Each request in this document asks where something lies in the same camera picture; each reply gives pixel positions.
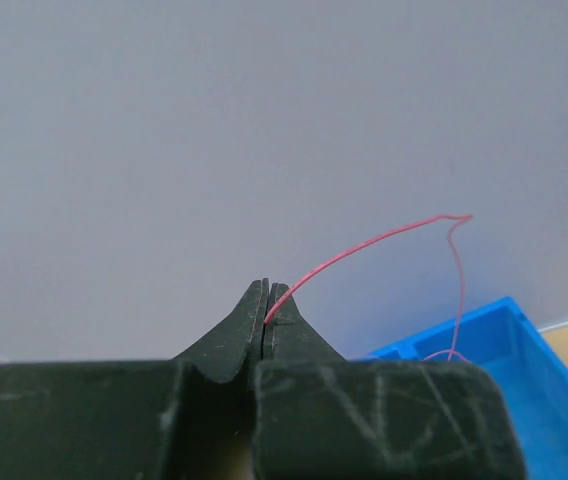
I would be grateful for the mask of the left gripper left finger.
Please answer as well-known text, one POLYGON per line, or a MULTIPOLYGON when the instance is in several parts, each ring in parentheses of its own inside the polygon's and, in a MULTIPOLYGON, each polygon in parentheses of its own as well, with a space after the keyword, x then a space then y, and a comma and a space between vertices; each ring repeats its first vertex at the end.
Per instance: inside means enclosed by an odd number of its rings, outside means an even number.
POLYGON ((202 479, 254 424, 269 284, 172 359, 0 363, 0 479, 202 479))

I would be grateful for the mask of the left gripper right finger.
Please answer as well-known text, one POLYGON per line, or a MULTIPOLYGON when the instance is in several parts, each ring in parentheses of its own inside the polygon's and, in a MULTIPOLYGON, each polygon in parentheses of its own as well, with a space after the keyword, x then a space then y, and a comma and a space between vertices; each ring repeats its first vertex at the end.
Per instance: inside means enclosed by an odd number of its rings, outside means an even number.
POLYGON ((285 286, 255 371, 259 479, 523 479, 497 383, 468 363, 347 361, 304 325, 285 286))

